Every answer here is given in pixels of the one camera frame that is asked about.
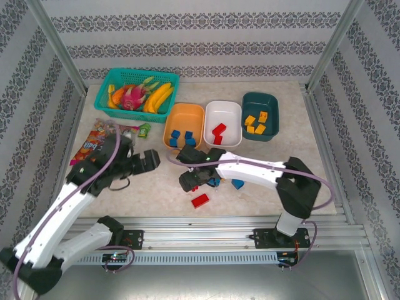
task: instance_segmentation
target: plastic basket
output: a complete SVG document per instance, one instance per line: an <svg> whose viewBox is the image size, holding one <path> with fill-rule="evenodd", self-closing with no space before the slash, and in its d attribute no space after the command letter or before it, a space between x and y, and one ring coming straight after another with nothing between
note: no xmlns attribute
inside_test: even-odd
<svg viewBox="0 0 400 300"><path fill-rule="evenodd" d="M125 84L141 84L146 78L151 76L154 76L154 80L152 81L152 83L159 81L159 86L163 83L171 83L174 87L173 93L160 106L158 110L159 114L150 114L142 111L125 111L123 109L113 109L107 107L109 84L113 84L115 85L116 89L119 89ZM179 76L177 74L124 68L111 69L104 79L100 87L100 91L96 96L94 108L100 111L104 111L108 116L112 118L165 123L174 105L178 86Z"/></svg>

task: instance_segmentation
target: plastic bowl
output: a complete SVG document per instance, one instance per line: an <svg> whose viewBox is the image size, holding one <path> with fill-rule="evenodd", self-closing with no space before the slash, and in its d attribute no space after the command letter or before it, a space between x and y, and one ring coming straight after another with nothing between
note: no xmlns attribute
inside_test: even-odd
<svg viewBox="0 0 400 300"><path fill-rule="evenodd" d="M279 132L279 108L278 100L270 94L264 94L263 92L248 92L243 96L243 112L242 112L242 128L243 136L246 139L252 139L253 141L268 142L273 139ZM256 118L253 126L257 128L258 117L260 111L266 111L268 118L265 123L266 129L262 134L249 133L246 130L244 121L248 116L252 115Z"/></svg>
<svg viewBox="0 0 400 300"><path fill-rule="evenodd" d="M169 145L169 139L174 130L181 132L179 139L177 139L177 147L182 149L185 146L185 132L191 131L193 138L196 140L196 149L201 145L203 140L203 126L204 126L204 109L197 104L190 103L176 103L171 113L167 118L164 128L164 145L173 149Z"/></svg>
<svg viewBox="0 0 400 300"><path fill-rule="evenodd" d="M207 104L204 122L204 141L207 147L235 150L242 141L241 114L242 108L235 102L211 101ZM212 131L220 123L225 124L226 130L221 134L221 145L215 145Z"/></svg>

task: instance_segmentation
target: beige floor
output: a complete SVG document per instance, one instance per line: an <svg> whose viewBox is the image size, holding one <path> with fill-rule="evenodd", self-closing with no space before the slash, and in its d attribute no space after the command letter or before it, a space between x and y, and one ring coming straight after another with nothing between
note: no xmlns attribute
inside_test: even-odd
<svg viewBox="0 0 400 300"><path fill-rule="evenodd" d="M107 119L101 111L93 107L100 86L91 86L72 156L88 136L96 118ZM204 107L216 99L235 101L241 104L246 92L259 91L274 95L279 101L280 132L270 142L256 142L243 139L235 153L254 159L267 161L287 161L296 156L304 161L310 170L326 178L313 130L308 119L303 97L297 82L219 82L181 83L176 102L198 103ZM119 124L140 125L140 121L115 119ZM282 205L275 190L246 183L237 191L230 182L217 189L201 186L196 192L185 193L178 177L186 168L169 163L162 136L164 124L151 123L149 138L136 139L135 152L155 149L161 157L160 166L153 172L134 176L131 186L118 192L105 189L99 197L82 213L81 217L179 217L179 216L263 216L277 215ZM124 182L116 182L114 187ZM206 193L210 201L194 209L191 200ZM323 187L316 204L329 197L329 190ZM314 214L335 214L334 204L314 212Z"/></svg>

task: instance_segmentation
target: orange bowl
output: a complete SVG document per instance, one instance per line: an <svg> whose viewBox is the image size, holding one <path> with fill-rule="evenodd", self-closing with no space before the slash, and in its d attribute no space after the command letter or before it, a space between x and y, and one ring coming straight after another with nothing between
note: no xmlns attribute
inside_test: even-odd
<svg viewBox="0 0 400 300"><path fill-rule="evenodd" d="M168 149L173 149L169 146L169 139L174 130L178 130L181 135L177 140L177 147L182 149L185 146L185 132L191 131L193 138L196 140L196 149L199 148L203 141L204 127L204 108L197 104L191 103L176 103L171 113L167 118L164 128L164 145Z"/></svg>

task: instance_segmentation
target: patterned wallpaper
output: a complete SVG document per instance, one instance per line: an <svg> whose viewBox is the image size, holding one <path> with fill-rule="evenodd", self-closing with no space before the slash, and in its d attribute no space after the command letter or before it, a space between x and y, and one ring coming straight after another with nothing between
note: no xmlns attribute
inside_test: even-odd
<svg viewBox="0 0 400 300"><path fill-rule="evenodd" d="M399 25L399 3L365 1L314 91L390 299L400 299Z"/></svg>
<svg viewBox="0 0 400 300"><path fill-rule="evenodd" d="M60 176L79 94L22 0L0 4L0 248L40 220ZM0 265L0 299L11 273Z"/></svg>
<svg viewBox="0 0 400 300"><path fill-rule="evenodd" d="M91 84L101 83L116 67L174 72L183 81L305 83L348 2L42 3L83 78Z"/></svg>

